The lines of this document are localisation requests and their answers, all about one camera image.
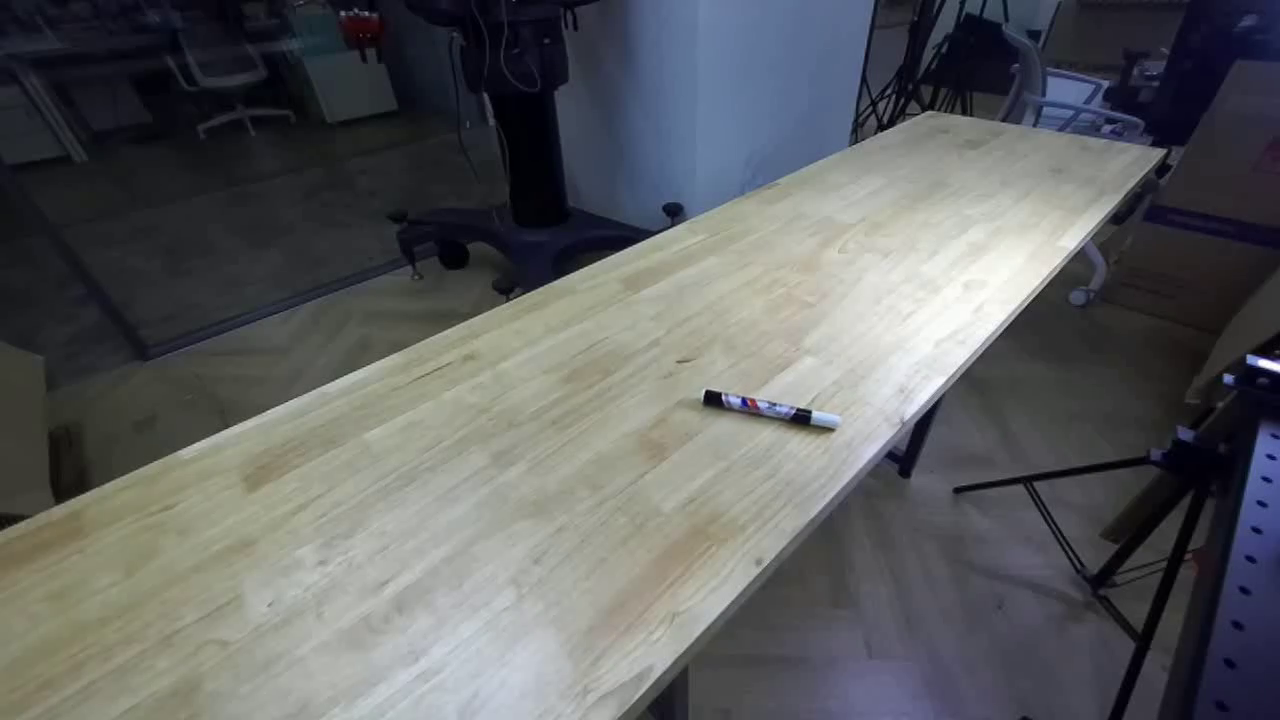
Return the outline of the black marker with white cap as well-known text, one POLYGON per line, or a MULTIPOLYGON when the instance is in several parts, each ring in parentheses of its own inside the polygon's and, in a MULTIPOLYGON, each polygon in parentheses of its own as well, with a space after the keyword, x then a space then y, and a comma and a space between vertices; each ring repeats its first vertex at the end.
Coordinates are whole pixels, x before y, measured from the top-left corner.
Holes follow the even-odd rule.
POLYGON ((761 416, 761 418, 781 418, 781 422, 797 422, 797 427, 819 427, 819 432, 835 432, 839 427, 839 416, 832 416, 832 413, 818 413, 818 408, 784 405, 784 398, 761 398, 761 396, 743 396, 743 393, 703 386, 701 405, 703 408, 721 408, 721 413, 743 413, 743 416, 761 416))

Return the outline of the black table leg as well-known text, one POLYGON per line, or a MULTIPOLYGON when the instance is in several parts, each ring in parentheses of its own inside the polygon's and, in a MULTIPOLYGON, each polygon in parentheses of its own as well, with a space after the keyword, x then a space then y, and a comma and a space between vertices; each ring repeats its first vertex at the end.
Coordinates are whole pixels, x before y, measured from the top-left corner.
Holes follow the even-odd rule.
POLYGON ((933 435, 938 413, 942 413, 942 405, 933 405, 933 408, 912 422, 909 438, 906 438, 897 451, 890 451, 890 459, 894 459, 894 468, 897 468, 901 480, 912 480, 912 473, 916 473, 916 462, 921 462, 921 457, 925 457, 925 445, 928 445, 928 435, 933 435))

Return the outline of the white office chair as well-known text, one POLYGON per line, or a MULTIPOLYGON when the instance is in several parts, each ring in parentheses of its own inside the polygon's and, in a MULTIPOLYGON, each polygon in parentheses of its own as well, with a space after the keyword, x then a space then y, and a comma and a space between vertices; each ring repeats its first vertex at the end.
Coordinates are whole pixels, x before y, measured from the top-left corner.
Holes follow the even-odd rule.
POLYGON ((252 105, 249 91, 257 82, 267 82, 271 70, 266 55, 230 32, 175 32, 175 52, 170 55, 171 78, 190 95, 220 95, 224 107, 218 117, 205 117, 195 122, 195 135, 207 139, 218 129, 239 122, 246 130, 257 130, 259 121, 287 121, 298 122, 298 110, 283 105, 252 105))

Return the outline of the perforated metal rack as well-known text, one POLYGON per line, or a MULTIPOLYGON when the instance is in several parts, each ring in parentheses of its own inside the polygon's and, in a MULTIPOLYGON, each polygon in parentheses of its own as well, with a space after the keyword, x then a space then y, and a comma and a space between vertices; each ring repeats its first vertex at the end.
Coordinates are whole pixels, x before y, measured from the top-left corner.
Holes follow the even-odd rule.
POLYGON ((1193 720, 1280 720, 1280 427, 1257 422, 1233 480, 1193 720))

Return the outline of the black pedestal stand with wheels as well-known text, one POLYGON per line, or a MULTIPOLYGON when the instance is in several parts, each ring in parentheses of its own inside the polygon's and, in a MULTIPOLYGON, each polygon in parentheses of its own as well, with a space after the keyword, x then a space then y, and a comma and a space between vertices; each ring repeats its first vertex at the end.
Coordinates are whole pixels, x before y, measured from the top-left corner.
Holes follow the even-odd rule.
POLYGON ((455 273, 487 245, 504 273, 500 296, 521 296, 649 238, 649 227, 567 204, 558 91, 567 82, 563 32, 594 0, 406 0, 421 21, 462 40, 463 82, 491 107, 504 204, 392 210, 408 267, 431 257, 455 273))

